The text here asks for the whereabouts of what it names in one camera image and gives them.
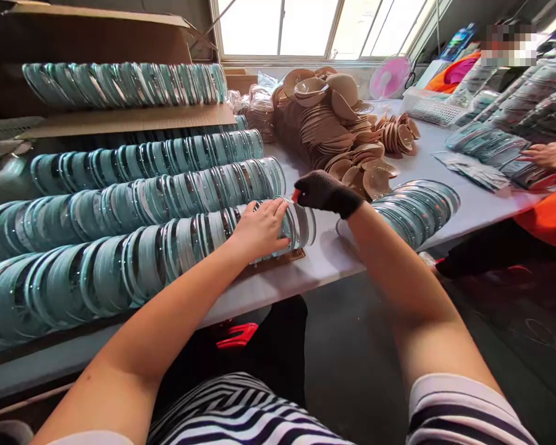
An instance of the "black pants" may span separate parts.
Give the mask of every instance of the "black pants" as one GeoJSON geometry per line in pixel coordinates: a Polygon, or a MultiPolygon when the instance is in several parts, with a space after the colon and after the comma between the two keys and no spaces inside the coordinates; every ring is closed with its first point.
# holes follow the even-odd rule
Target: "black pants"
{"type": "Polygon", "coordinates": [[[453,247],[436,268],[445,277],[455,279],[530,262],[556,262],[556,247],[535,238],[509,218],[453,247]]]}
{"type": "Polygon", "coordinates": [[[242,349],[219,350],[209,328],[196,331],[163,377],[153,418],[203,381],[237,371],[305,407],[306,320],[306,303],[296,295],[273,304],[242,349]]]}

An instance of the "work glove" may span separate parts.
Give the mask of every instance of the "work glove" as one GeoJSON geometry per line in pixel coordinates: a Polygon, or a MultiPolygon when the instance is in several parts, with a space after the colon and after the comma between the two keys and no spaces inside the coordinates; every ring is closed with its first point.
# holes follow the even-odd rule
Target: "work glove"
{"type": "Polygon", "coordinates": [[[304,207],[338,213],[348,219],[364,202],[357,193],[323,170],[307,173],[295,182],[292,200],[304,207]]]}

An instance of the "black and white striped shirt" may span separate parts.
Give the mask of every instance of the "black and white striped shirt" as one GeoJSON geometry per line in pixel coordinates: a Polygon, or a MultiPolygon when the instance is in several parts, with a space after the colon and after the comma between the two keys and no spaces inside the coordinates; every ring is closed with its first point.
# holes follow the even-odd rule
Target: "black and white striped shirt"
{"type": "MultiPolygon", "coordinates": [[[[410,395],[409,445],[533,445],[509,403],[491,388],[450,374],[426,375],[410,395]]],[[[57,445],[130,445],[112,431],[87,431],[57,445]]],[[[153,422],[148,445],[350,444],[292,402],[246,373],[211,379],[153,422]]]]}

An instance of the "plastic basket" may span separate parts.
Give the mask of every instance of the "plastic basket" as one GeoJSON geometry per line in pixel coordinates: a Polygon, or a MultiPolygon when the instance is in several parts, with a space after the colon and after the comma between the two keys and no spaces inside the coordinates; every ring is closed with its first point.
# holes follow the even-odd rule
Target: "plastic basket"
{"type": "Polygon", "coordinates": [[[470,111],[446,104],[444,101],[449,96],[445,93],[411,87],[403,94],[402,112],[408,113],[414,119],[449,127],[470,111]]]}
{"type": "Polygon", "coordinates": [[[0,119],[0,141],[24,133],[43,120],[42,117],[18,117],[15,119],[0,119]]]}

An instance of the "worker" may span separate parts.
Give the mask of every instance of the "worker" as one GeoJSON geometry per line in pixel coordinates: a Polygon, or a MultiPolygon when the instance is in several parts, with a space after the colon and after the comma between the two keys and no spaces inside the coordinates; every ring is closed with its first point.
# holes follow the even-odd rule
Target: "worker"
{"type": "MultiPolygon", "coordinates": [[[[411,388],[408,443],[536,443],[414,251],[359,195],[325,172],[311,172],[295,187],[301,205],[348,221],[370,277],[384,291],[411,388]]],[[[32,444],[349,443],[271,382],[248,373],[204,381],[153,416],[167,369],[227,286],[250,262],[289,244],[277,238],[288,205],[278,198],[254,211],[250,203],[225,244],[115,333],[32,444]]]]}
{"type": "MultiPolygon", "coordinates": [[[[532,145],[521,160],[556,169],[556,142],[532,145]]],[[[530,210],[479,231],[438,262],[426,252],[420,256],[441,279],[479,275],[530,261],[555,263],[556,192],[530,210]]]]}

